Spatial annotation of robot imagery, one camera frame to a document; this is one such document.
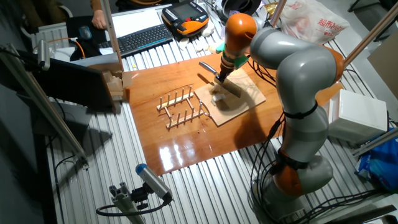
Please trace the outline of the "person's bare hand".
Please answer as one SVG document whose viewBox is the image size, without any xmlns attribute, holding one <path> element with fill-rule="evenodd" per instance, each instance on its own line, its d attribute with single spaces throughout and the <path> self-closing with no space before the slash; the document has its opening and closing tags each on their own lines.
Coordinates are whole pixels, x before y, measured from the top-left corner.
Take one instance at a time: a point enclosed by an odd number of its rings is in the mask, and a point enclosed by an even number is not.
<svg viewBox="0 0 398 224">
<path fill-rule="evenodd" d="M 102 10 L 93 11 L 92 25 L 99 30 L 106 29 L 106 21 Z"/>
</svg>

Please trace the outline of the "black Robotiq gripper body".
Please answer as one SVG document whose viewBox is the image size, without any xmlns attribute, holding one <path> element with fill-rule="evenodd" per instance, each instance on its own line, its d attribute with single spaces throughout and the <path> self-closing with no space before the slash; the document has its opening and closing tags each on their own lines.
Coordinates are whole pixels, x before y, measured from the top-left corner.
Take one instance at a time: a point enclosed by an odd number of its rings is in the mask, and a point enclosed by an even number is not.
<svg viewBox="0 0 398 224">
<path fill-rule="evenodd" d="M 232 67 L 226 67 L 224 65 L 220 65 L 220 72 L 218 78 L 226 78 L 233 71 Z"/>
</svg>

